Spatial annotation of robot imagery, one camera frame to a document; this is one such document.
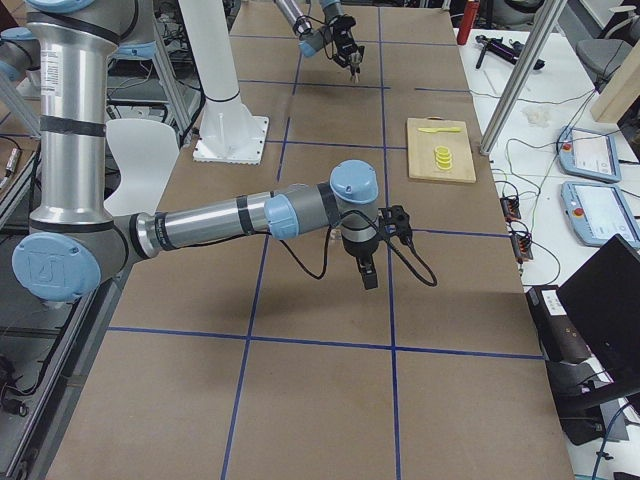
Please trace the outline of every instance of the white robot column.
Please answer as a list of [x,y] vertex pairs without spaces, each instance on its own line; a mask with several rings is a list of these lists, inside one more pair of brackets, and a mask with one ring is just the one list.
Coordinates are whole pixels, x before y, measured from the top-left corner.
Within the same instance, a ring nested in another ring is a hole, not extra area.
[[252,116],[240,98],[222,1],[180,0],[179,4],[207,97],[193,158],[260,163],[269,119]]

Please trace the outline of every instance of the black monitor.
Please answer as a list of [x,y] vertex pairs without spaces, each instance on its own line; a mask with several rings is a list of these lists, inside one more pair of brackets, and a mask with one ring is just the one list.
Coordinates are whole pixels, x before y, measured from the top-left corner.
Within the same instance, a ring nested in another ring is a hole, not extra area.
[[627,397],[640,412],[640,255],[620,236],[602,246],[557,291],[563,307],[613,383],[562,399],[585,411]]

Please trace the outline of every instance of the blue joint cover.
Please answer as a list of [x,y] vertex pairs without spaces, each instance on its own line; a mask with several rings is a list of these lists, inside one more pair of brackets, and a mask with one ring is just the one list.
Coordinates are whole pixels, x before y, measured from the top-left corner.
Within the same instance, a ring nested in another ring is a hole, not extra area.
[[100,266],[77,240],[59,233],[34,233],[13,251],[13,272],[35,296],[72,302],[100,285]]
[[118,51],[113,55],[114,58],[120,60],[131,60],[131,58],[139,58],[142,60],[151,60],[156,54],[156,42],[138,43],[130,45],[120,45]]
[[313,48],[309,42],[302,41],[298,43],[298,48],[300,49],[300,53],[306,58],[313,57],[316,54],[316,49]]
[[91,5],[95,0],[25,0],[42,12],[47,13],[73,13]]
[[297,237],[300,234],[298,216],[285,195],[279,194],[264,202],[264,214],[271,235],[278,240]]
[[333,169],[331,190],[345,202],[364,205],[378,198],[376,171],[362,160],[346,160]]
[[36,36],[31,33],[31,30],[29,30],[27,27],[14,27],[7,28],[5,31],[3,31],[0,34],[0,38],[2,38],[2,40],[12,40],[14,42],[19,42],[21,40],[35,40]]
[[334,3],[340,3],[340,0],[320,0],[320,6],[323,10]]
[[4,73],[12,82],[20,78],[20,72],[13,65],[9,65],[2,60],[0,60],[0,73]]

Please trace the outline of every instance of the wooden cutting board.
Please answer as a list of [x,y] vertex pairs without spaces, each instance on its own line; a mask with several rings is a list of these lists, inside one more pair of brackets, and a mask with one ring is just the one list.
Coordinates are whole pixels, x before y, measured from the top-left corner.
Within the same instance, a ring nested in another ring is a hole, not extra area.
[[[422,127],[460,127],[461,131],[459,133],[424,133],[418,130]],[[439,182],[476,182],[465,122],[409,118],[407,119],[407,145],[410,178]],[[445,146],[451,150],[453,165],[450,170],[438,168],[434,152],[437,146]]]

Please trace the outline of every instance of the white desk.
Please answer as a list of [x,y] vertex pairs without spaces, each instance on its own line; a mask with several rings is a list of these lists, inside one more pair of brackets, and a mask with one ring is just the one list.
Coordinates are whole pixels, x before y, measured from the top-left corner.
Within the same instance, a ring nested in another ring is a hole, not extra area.
[[[470,89],[474,92],[474,104],[480,127],[486,128],[493,111],[498,103],[497,98],[478,94],[499,96],[502,93],[512,65],[487,53],[482,67],[475,68],[481,46],[475,42],[476,35],[487,37],[502,37],[504,42],[518,40],[525,42],[528,36],[526,32],[508,31],[472,31],[467,45],[459,47],[460,56],[464,65]],[[545,46],[541,58],[546,61],[545,67],[534,72],[528,79],[520,98],[545,102],[563,102],[567,99],[578,97],[593,89],[580,61],[571,49],[569,42],[559,34],[552,34]],[[541,149],[532,149],[518,142],[510,142],[509,165],[506,146],[511,138],[517,138],[531,145],[545,145],[557,140],[562,128],[569,123],[580,106],[589,95],[582,96],[561,105],[534,104],[518,101],[509,118],[507,126],[500,135],[496,146],[491,152],[496,180],[507,180],[513,183],[520,192],[533,189],[531,184],[517,178],[510,173],[515,172],[524,179],[536,185],[542,184],[542,192],[535,208],[535,223],[533,227],[534,241],[551,250],[559,259],[561,271],[554,283],[562,284],[570,277],[591,255],[596,248],[586,247],[580,244],[571,230],[564,213],[564,206],[560,199],[560,187],[568,180],[580,180],[577,177],[566,175],[553,163],[554,146]],[[618,129],[615,124],[602,124],[593,120],[590,106],[597,99],[596,93],[588,102],[584,113],[577,122],[578,127],[591,129],[603,133]],[[532,124],[528,116],[534,118],[547,118],[546,125]],[[637,161],[631,148],[621,133],[615,134],[618,156],[628,161]],[[619,184],[623,189],[640,194],[640,166],[622,165],[623,181]],[[504,184],[497,184],[501,192]],[[510,186],[505,186],[505,193],[513,193]],[[640,214],[640,200],[625,195],[634,214]],[[533,221],[535,199],[531,194],[523,195],[520,209],[523,222],[531,228]],[[524,285],[541,284],[550,282],[557,273],[556,261],[547,252],[538,246],[533,247],[534,260],[524,266],[522,282]],[[629,442],[607,444],[606,451],[615,457],[614,460],[601,461],[598,476],[601,478],[613,478],[613,472],[624,471],[640,475],[640,427],[629,426]],[[576,474],[591,475],[595,452],[600,447],[601,440],[589,442],[580,447],[572,445],[567,440],[567,448]]]

